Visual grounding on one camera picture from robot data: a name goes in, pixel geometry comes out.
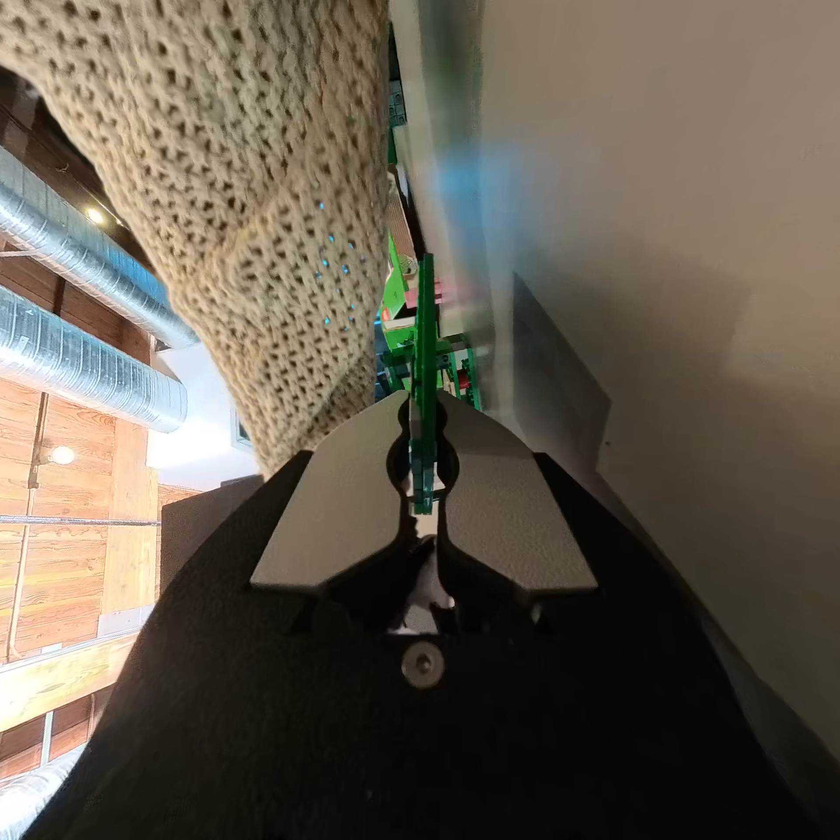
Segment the person's right forearm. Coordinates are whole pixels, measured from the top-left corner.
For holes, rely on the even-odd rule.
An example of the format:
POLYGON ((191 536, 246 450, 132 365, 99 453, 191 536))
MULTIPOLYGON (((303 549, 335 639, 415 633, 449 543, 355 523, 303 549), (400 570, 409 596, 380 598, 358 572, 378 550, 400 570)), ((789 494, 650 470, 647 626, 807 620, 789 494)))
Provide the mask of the person's right forearm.
POLYGON ((270 478, 373 403, 388 3, 2 2, 270 478))

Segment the green lego plate with tiles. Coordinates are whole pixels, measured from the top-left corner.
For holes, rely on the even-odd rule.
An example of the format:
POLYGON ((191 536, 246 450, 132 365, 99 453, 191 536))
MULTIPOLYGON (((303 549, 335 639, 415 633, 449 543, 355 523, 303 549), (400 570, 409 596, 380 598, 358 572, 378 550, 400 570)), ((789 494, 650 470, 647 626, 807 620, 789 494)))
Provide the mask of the green lego plate with tiles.
POLYGON ((426 254, 418 266, 416 330, 408 408, 412 505, 416 516, 431 514, 434 506, 438 410, 436 349, 434 257, 426 254))

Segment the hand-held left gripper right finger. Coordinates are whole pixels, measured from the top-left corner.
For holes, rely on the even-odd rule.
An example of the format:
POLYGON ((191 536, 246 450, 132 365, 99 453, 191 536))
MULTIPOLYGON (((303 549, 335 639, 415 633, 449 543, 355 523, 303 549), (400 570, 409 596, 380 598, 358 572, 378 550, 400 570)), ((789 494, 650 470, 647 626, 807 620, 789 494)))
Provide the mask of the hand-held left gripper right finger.
POLYGON ((530 448, 467 402, 437 393, 457 477, 444 499, 448 542, 525 595, 594 592, 595 576, 530 448))

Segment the green cardboard lego box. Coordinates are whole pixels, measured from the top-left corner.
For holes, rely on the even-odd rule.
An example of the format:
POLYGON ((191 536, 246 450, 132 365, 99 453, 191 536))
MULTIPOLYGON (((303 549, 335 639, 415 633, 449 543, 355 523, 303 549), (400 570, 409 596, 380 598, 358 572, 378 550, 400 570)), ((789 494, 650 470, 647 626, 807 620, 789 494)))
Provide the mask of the green cardboard lego box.
POLYGON ((406 199, 396 173, 387 174, 385 212, 387 248, 385 289, 380 309, 381 325, 404 319, 406 293, 417 284, 417 250, 406 214, 406 199))

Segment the silver ventilation duct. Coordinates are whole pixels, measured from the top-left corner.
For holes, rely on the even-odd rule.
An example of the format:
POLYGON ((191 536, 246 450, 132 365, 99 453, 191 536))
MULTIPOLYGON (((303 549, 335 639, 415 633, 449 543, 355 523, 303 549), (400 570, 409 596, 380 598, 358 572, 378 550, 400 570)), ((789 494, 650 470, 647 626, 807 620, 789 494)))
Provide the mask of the silver ventilation duct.
POLYGON ((1 838, 19 839, 73 771, 85 745, 8 782, 1 790, 1 838))
POLYGON ((186 420, 183 383, 4 287, 1 376, 162 434, 186 420))
POLYGON ((151 272, 6 149, 1 229, 16 247, 167 346, 200 342, 151 272))

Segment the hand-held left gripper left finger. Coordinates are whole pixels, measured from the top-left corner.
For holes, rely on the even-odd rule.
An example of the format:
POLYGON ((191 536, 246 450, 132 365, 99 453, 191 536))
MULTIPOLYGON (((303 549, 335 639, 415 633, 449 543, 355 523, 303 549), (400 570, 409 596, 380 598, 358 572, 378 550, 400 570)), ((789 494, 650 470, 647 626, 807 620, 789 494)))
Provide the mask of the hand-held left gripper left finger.
POLYGON ((397 392, 316 447, 250 577, 260 590, 311 593, 411 536, 407 500, 389 466, 404 435, 397 392))

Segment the green lego box build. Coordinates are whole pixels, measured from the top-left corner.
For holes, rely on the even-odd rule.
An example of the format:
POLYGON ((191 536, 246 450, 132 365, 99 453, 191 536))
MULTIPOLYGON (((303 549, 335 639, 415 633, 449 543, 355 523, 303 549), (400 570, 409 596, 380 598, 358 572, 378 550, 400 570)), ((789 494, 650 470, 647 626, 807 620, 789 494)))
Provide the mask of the green lego box build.
MULTIPOLYGON (((394 392, 411 391, 416 333, 414 328, 399 329, 384 332, 382 338, 375 339, 375 402, 378 403, 394 392)), ((445 338, 437 337, 435 353, 437 389, 482 412, 484 408, 475 355, 465 335, 460 333, 445 338)))

